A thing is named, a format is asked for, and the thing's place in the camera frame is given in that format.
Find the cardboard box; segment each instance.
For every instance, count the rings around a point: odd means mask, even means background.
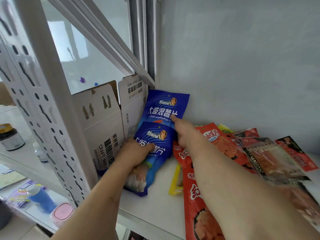
[[[133,137],[146,105],[146,84],[138,75],[124,77],[118,83],[124,137]]]
[[[125,140],[116,81],[76,93],[72,100],[94,166],[102,176]]]

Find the perforated metal upright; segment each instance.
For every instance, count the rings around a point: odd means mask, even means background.
[[[0,72],[77,206],[98,177],[40,0],[0,0]]]

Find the plastic bottle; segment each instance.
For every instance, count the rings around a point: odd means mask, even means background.
[[[33,143],[34,153],[39,158],[41,164],[46,169],[51,169],[49,159],[46,156],[46,154],[41,150],[41,147],[39,146],[38,142]]]
[[[26,188],[28,199],[39,204],[45,213],[51,213],[57,204],[50,198],[41,186],[30,185]]]

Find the gray wall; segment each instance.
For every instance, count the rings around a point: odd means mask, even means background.
[[[159,89],[184,118],[320,154],[320,0],[162,0]]]

